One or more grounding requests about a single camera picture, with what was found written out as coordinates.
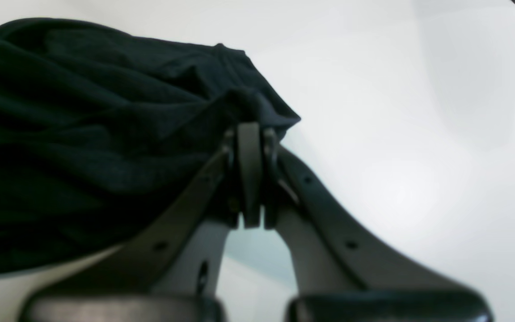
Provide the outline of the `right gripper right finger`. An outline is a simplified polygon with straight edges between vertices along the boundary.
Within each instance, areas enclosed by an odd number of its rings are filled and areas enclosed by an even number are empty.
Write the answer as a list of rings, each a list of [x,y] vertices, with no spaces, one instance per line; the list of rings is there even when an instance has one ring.
[[[484,298],[374,236],[313,171],[263,131],[264,224],[289,248],[287,322],[492,322]]]

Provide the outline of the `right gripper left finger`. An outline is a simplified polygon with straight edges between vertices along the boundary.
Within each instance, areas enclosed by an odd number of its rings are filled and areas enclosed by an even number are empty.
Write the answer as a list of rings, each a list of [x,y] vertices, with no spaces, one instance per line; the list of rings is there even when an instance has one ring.
[[[216,153],[143,232],[35,292],[21,322],[226,322],[216,299],[227,236],[260,226],[260,127],[227,130]]]

